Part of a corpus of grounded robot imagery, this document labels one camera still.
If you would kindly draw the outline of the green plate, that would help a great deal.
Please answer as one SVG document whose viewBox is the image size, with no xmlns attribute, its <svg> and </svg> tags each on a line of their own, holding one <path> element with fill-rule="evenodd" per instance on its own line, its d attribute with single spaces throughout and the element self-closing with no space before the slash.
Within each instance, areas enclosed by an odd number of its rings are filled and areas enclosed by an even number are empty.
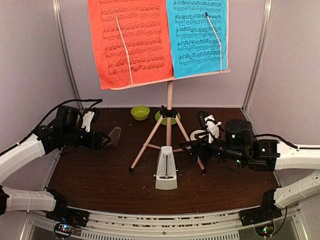
<svg viewBox="0 0 320 240">
<path fill-rule="evenodd" d="M 157 111 L 154 116 L 156 122 L 159 120 L 160 116 L 161 116 L 160 111 Z M 179 119 L 181 119 L 181 115 L 179 112 L 177 113 L 177 116 Z M 176 123 L 177 123 L 176 119 L 171 118 L 171 124 L 174 125 Z M 167 117 L 164 117 L 160 124 L 166 126 L 167 125 Z"/>
</svg>

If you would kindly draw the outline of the red sheet music mat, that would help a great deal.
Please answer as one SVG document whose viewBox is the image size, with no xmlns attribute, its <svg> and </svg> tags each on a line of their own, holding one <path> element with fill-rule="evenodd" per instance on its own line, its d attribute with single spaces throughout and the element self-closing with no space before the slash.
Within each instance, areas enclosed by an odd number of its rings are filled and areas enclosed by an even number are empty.
<svg viewBox="0 0 320 240">
<path fill-rule="evenodd" d="M 164 0 L 89 0 L 95 65 L 103 90 L 173 76 Z"/>
</svg>

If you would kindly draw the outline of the blue cloth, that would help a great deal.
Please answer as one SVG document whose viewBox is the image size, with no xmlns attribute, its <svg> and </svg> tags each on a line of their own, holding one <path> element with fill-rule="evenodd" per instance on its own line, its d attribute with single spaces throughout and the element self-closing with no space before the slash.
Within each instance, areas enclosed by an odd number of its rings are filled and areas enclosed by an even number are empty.
<svg viewBox="0 0 320 240">
<path fill-rule="evenodd" d="M 228 68 L 228 1 L 166 1 L 173 73 L 182 78 Z"/>
</svg>

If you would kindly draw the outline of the aluminium front rail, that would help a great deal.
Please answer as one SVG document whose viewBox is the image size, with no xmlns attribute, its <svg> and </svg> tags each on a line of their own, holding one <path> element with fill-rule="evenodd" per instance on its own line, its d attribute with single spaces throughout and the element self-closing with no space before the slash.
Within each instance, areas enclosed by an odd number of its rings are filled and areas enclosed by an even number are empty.
<svg viewBox="0 0 320 240">
<path fill-rule="evenodd" d="M 241 209 L 190 214 L 130 214 L 89 210 L 86 226 L 79 226 L 71 240 L 262 240 L 258 231 L 275 225 L 272 240 L 308 240 L 297 203 L 271 221 L 243 225 Z"/>
</svg>

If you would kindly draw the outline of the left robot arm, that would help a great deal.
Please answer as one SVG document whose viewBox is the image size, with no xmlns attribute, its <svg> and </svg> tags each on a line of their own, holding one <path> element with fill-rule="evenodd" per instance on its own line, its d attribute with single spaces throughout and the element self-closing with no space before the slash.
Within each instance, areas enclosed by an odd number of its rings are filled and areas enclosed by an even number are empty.
<svg viewBox="0 0 320 240">
<path fill-rule="evenodd" d="M 26 164 L 66 146 L 100 150 L 109 144 L 109 135 L 91 129 L 98 114 L 95 108 L 82 113 L 72 106 L 59 106 L 55 118 L 49 124 L 35 127 L 25 140 L 0 154 L 0 180 L 3 182 Z M 72 218 L 67 199 L 55 190 L 18 190 L 0 186 L 1 214 L 34 210 L 48 212 L 61 222 Z"/>
</svg>

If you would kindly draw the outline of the white bowl dark outside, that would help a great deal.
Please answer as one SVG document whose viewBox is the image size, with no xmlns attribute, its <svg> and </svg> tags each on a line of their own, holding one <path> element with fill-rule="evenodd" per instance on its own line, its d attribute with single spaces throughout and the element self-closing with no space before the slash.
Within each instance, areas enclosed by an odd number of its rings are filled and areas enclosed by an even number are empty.
<svg viewBox="0 0 320 240">
<path fill-rule="evenodd" d="M 202 129 L 195 130 L 190 134 L 191 141 L 195 141 L 195 140 L 208 141 L 208 138 L 209 138 L 208 132 Z"/>
</svg>

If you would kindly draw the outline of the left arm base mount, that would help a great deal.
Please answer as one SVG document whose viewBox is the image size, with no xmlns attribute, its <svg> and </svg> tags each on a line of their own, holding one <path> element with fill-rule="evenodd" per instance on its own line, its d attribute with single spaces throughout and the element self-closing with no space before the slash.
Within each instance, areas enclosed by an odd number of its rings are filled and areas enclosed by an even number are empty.
<svg viewBox="0 0 320 240">
<path fill-rule="evenodd" d="M 69 238 L 75 229 L 86 227 L 89 215 L 88 211 L 69 207 L 64 214 L 57 211 L 47 211 L 45 213 L 46 218 L 56 221 L 53 233 L 60 239 Z"/>
</svg>

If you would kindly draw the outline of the clear metronome cover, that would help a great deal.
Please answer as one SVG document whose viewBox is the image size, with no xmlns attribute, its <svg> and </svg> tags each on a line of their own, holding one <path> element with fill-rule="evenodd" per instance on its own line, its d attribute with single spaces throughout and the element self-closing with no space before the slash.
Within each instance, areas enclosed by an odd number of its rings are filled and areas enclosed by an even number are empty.
<svg viewBox="0 0 320 240">
<path fill-rule="evenodd" d="M 114 127 L 111 132 L 108 134 L 108 137 L 110 138 L 110 141 L 108 145 L 117 146 L 120 136 L 121 136 L 122 128 L 121 127 Z"/>
</svg>

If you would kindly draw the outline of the grey metronome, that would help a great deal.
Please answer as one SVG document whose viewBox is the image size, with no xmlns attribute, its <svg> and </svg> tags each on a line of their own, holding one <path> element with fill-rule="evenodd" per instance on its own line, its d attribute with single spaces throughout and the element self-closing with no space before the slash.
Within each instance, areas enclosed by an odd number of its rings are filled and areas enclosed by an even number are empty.
<svg viewBox="0 0 320 240">
<path fill-rule="evenodd" d="M 176 164 L 171 146 L 162 146 L 157 160 L 155 189 L 169 191 L 178 188 Z"/>
</svg>

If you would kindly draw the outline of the small green bowl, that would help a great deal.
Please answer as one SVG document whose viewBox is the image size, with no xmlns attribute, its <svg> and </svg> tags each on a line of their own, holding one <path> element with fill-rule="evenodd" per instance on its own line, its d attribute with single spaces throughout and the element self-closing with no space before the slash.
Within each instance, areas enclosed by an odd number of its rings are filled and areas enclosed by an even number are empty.
<svg viewBox="0 0 320 240">
<path fill-rule="evenodd" d="M 130 111 L 132 117 L 137 121 L 146 120 L 150 114 L 150 108 L 145 105 L 135 106 Z"/>
</svg>

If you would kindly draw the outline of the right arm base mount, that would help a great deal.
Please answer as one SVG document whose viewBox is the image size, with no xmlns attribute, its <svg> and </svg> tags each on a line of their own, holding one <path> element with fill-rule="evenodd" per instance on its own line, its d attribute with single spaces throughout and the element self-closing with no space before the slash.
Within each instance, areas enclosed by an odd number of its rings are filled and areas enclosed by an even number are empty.
<svg viewBox="0 0 320 240">
<path fill-rule="evenodd" d="M 275 219 L 282 216 L 277 207 L 254 207 L 239 212 L 243 227 L 253 226 L 255 233 L 262 238 L 269 238 L 276 233 Z"/>
</svg>

